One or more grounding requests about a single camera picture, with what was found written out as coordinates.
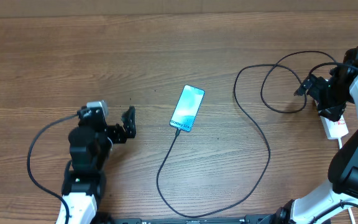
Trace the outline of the Galaxy S24 smartphone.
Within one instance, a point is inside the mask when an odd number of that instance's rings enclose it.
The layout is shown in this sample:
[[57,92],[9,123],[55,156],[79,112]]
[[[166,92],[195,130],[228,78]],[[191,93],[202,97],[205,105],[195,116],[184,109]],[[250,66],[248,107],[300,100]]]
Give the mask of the Galaxy S24 smartphone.
[[170,126],[189,133],[194,125],[204,94],[205,91],[202,89],[185,85],[170,119]]

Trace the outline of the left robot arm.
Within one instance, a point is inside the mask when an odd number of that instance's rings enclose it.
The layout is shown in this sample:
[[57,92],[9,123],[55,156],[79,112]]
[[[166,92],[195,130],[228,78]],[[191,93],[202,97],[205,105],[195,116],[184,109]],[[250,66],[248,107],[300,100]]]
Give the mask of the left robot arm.
[[122,125],[108,125],[107,114],[102,101],[78,111],[78,127],[68,135],[71,160],[65,167],[57,223],[114,223],[110,214],[98,210],[106,188],[104,166],[114,144],[135,138],[135,107],[122,114]]

